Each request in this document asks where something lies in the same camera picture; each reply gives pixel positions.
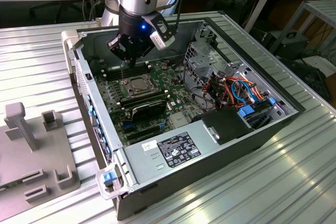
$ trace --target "aluminum table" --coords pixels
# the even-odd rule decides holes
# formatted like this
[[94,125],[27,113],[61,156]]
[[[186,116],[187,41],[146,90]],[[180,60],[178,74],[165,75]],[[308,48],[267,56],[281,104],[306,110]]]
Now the aluminum table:
[[[306,112],[260,149],[119,223],[336,222],[336,110],[228,16],[210,17],[294,96]],[[27,117],[62,113],[81,186],[3,223],[117,223],[100,197],[96,158],[66,70],[60,33],[75,23],[0,30],[0,123],[5,103],[22,101]],[[227,45],[219,48],[231,60]]]

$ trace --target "warning label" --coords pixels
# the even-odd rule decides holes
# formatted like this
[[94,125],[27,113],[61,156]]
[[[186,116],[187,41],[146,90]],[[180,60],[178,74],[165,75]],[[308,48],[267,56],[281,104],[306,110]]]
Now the warning label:
[[201,154],[187,132],[159,142],[158,147],[171,168]]

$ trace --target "blue latch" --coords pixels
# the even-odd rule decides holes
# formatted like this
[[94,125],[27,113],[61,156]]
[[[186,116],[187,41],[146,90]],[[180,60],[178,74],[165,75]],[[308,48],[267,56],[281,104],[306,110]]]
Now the blue latch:
[[250,105],[246,105],[246,106],[241,107],[241,108],[239,109],[239,113],[240,113],[243,117],[245,117],[245,116],[247,116],[247,115],[250,115],[250,114],[254,113],[254,111],[255,111],[255,110],[254,110]]
[[268,99],[268,101],[270,102],[270,104],[274,105],[277,101],[273,98],[273,97],[270,97]]
[[109,172],[109,173],[104,173],[103,178],[104,178],[104,185],[109,186],[109,185],[112,185],[112,182],[116,180],[118,177],[115,174],[115,172]]
[[92,116],[92,112],[93,112],[93,106],[91,105],[89,108],[89,116]]

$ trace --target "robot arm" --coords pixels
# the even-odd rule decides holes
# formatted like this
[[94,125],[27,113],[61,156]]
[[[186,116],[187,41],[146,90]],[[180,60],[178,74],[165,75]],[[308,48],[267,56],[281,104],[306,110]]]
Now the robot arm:
[[154,46],[163,50],[175,40],[175,28],[155,10],[157,1],[120,0],[118,36],[108,41],[108,47],[130,67]]

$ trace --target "blue plastic clip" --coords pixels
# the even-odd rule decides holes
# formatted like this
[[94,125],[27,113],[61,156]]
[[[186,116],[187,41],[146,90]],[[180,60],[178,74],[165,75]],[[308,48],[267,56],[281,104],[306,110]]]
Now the blue plastic clip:
[[255,111],[255,110],[254,110],[250,105],[241,107],[241,108],[239,109],[239,113],[240,113],[243,117],[245,117],[245,116],[247,116],[247,115],[250,115],[250,114],[254,113],[254,111]]
[[277,102],[273,97],[270,97],[270,98],[268,99],[268,101],[269,101],[270,104],[272,104],[272,105],[276,104],[276,102]]

